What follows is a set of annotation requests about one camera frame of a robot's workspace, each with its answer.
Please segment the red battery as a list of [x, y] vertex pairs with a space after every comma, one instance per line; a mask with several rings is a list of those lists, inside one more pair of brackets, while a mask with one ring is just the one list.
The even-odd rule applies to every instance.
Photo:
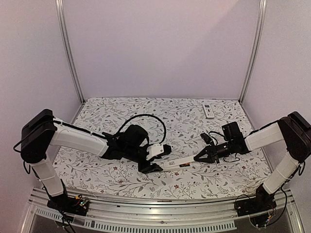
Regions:
[[179, 165], [180, 167], [189, 167], [190, 166], [190, 163], [186, 163], [186, 164], [181, 164]]

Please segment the long white remote control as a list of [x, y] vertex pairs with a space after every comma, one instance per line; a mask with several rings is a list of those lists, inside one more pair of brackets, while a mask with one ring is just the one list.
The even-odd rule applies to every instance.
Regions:
[[172, 171], [172, 170], [180, 170], [180, 169], [188, 168], [188, 167], [180, 167], [179, 165], [181, 165], [181, 163], [177, 163], [171, 160], [171, 161], [164, 162], [162, 165], [162, 169], [163, 171]]

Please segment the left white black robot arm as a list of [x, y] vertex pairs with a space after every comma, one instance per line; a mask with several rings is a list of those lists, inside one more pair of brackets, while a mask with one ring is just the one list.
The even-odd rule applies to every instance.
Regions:
[[149, 136], [139, 125], [127, 129], [121, 126], [115, 134], [100, 135], [63, 122], [54, 117], [52, 110], [44, 109], [22, 128], [21, 140], [13, 150], [30, 165], [54, 204], [67, 211], [72, 207], [72, 200], [65, 195], [65, 186], [46, 155], [49, 146], [81, 150], [107, 160], [125, 158], [136, 162], [143, 174], [163, 171], [153, 161], [161, 157], [164, 145], [142, 145], [144, 141], [149, 142]]

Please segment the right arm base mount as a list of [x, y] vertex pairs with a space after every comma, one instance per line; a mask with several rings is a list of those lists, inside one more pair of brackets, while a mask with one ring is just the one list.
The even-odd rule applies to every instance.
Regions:
[[255, 213], [268, 211], [276, 208], [275, 195], [269, 194], [262, 186], [260, 186], [253, 198], [245, 200], [236, 200], [234, 208], [238, 216], [252, 215]]

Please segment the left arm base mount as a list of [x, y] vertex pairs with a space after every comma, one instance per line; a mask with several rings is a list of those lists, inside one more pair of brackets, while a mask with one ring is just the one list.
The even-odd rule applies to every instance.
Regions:
[[81, 194], [76, 197], [70, 197], [62, 180], [61, 183], [63, 192], [60, 195], [51, 196], [50, 193], [46, 191], [49, 197], [47, 206], [61, 213], [86, 216], [89, 208], [89, 198], [83, 197]]

